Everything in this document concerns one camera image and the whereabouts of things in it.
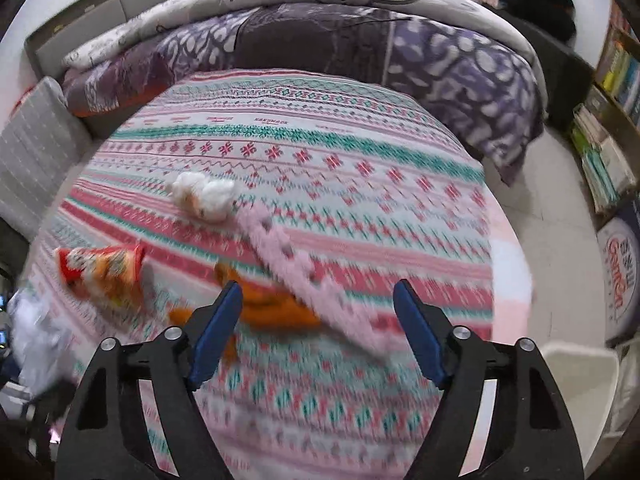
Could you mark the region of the white plastic trash bin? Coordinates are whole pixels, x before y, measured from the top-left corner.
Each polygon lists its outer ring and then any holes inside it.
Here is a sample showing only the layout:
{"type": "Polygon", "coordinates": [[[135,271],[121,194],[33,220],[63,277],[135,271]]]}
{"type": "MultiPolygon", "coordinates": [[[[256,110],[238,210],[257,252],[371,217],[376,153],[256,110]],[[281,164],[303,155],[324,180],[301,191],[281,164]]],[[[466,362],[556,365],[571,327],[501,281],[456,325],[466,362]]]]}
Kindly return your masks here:
{"type": "MultiPolygon", "coordinates": [[[[608,420],[620,372],[614,351],[562,340],[550,340],[539,347],[560,389],[582,456],[587,465],[608,420]]],[[[497,382],[484,383],[471,447],[463,469],[480,466],[486,448],[492,412],[495,411],[497,382]]]]}

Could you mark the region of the red snack bag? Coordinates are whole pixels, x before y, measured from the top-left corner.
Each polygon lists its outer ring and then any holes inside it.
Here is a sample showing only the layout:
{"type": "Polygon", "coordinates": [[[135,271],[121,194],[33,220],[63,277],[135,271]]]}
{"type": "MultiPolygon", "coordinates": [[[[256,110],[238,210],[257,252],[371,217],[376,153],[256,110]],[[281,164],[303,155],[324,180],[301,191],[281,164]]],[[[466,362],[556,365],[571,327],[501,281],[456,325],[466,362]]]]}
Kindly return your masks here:
{"type": "Polygon", "coordinates": [[[145,248],[59,247],[54,251],[63,284],[81,300],[112,311],[143,307],[142,266],[145,248]]]}

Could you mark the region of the lower blue cardboard box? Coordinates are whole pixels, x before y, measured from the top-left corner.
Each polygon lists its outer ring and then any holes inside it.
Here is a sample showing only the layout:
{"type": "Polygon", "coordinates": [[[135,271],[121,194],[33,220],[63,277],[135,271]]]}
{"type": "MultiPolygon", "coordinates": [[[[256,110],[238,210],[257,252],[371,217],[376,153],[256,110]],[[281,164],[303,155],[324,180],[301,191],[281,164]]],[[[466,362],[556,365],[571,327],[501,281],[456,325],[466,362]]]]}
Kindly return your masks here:
{"type": "Polygon", "coordinates": [[[639,329],[639,196],[599,230],[605,291],[605,343],[615,347],[639,329]]]}

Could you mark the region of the crumpled white tissue ball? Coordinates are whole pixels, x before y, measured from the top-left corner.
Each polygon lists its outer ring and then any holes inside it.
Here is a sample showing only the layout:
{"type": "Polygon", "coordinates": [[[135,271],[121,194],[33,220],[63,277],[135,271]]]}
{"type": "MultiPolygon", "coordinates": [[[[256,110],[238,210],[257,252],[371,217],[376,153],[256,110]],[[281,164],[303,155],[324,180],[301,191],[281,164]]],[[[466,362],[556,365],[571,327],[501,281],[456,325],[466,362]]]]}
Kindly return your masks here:
{"type": "Polygon", "coordinates": [[[185,171],[166,186],[172,202],[192,217],[223,222],[231,214],[242,185],[232,179],[217,179],[201,172],[185,171]]]}

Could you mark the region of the grey pillow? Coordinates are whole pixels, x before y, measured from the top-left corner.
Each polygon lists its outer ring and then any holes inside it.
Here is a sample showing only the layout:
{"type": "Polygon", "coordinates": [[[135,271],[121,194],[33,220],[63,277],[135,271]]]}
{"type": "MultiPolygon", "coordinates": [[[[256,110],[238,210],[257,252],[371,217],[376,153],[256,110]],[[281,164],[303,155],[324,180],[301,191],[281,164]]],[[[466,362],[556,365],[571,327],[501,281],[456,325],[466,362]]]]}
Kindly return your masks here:
{"type": "Polygon", "coordinates": [[[68,172],[92,147],[61,86],[42,78],[1,131],[1,218],[33,240],[68,172]]]}

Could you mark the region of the wooden bookshelf with books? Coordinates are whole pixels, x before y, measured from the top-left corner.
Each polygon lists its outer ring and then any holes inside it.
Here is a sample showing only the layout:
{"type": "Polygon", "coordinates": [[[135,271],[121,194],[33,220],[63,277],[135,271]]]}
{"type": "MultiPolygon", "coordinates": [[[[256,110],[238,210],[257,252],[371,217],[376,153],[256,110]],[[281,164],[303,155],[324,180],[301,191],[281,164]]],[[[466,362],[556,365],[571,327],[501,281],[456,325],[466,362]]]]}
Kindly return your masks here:
{"type": "Polygon", "coordinates": [[[639,36],[616,3],[570,138],[602,226],[639,196],[639,36]]]}

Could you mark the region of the striped patterned bed sheet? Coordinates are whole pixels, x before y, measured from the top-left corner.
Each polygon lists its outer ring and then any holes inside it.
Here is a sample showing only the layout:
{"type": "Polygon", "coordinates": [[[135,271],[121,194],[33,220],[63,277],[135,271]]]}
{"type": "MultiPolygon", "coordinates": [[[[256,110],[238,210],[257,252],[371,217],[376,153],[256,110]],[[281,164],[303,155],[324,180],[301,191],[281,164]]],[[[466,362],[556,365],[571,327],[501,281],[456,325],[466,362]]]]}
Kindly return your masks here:
{"type": "Polygon", "coordinates": [[[286,284],[234,221],[190,217],[168,193],[185,171],[238,181],[269,220],[392,348],[333,332],[239,324],[235,362],[195,395],[239,479],[399,479],[437,410],[393,309],[407,280],[454,324],[510,344],[533,279],[482,165],[410,96],[297,70],[229,70],[175,84],[99,148],[39,234],[26,288],[70,332],[70,370],[99,342],[154,338],[174,307],[218,295],[215,266],[286,284]]]}

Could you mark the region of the black cabinet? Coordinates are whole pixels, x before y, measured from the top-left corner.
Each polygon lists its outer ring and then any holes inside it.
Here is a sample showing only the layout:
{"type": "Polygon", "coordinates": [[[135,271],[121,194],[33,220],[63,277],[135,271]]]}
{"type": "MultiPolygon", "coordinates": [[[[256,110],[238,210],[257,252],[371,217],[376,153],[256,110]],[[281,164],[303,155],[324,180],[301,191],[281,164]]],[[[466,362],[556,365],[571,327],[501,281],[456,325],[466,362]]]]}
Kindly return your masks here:
{"type": "Polygon", "coordinates": [[[534,47],[547,84],[547,125],[566,131],[573,121],[574,109],[585,101],[591,86],[593,68],[572,48],[505,10],[495,13],[511,23],[534,47]]]}

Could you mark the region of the grey bed headboard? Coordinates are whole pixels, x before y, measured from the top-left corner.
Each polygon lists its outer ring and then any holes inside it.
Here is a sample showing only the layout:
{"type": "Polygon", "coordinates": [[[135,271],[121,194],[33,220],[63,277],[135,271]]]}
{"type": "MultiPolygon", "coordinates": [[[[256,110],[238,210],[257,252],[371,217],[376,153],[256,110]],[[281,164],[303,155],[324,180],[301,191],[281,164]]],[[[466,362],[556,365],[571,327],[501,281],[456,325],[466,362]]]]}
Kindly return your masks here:
{"type": "Polygon", "coordinates": [[[85,42],[126,23],[166,0],[77,0],[25,39],[24,50],[37,78],[61,80],[63,58],[85,42]]]}

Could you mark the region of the black clothes pile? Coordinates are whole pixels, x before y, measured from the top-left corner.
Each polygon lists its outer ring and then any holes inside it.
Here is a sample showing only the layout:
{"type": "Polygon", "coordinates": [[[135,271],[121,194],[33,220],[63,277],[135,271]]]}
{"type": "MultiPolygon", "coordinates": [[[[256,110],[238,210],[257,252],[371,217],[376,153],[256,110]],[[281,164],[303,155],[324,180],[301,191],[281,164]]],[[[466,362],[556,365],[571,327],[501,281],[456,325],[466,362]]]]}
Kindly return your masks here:
{"type": "Polygon", "coordinates": [[[537,26],[563,44],[576,35],[573,0],[498,0],[498,3],[500,9],[514,18],[537,26]]]}

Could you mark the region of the purple patterned folded quilt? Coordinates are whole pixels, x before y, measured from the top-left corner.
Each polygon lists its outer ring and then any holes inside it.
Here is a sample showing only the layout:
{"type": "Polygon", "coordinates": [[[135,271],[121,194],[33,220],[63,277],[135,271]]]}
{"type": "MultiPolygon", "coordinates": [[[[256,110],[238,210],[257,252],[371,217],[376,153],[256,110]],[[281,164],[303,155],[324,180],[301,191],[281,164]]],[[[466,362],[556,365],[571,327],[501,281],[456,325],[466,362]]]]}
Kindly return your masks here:
{"type": "Polygon", "coordinates": [[[286,68],[412,96],[503,182],[548,102],[528,40],[472,0],[166,0],[63,60],[73,114],[149,102],[197,72],[286,68]]]}

